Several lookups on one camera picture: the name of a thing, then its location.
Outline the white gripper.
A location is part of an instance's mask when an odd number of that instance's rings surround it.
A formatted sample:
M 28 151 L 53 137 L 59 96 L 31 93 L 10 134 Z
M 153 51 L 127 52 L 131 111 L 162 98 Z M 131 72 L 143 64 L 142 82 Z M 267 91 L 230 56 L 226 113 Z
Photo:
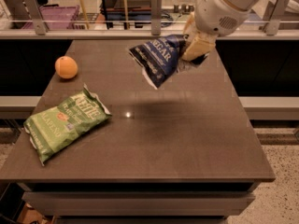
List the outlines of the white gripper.
M 248 17 L 248 10 L 233 7 L 225 0 L 196 0 L 184 25 L 183 34 L 188 37 L 181 58 L 192 61 L 216 46 L 218 36 L 233 33 Z

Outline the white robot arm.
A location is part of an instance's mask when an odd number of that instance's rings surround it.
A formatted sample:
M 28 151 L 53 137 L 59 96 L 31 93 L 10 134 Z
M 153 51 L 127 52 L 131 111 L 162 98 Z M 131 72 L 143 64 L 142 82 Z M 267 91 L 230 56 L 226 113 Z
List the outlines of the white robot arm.
M 208 54 L 216 38 L 232 34 L 249 16 L 259 0 L 196 0 L 194 12 L 183 29 L 187 35 L 181 58 L 192 61 Z

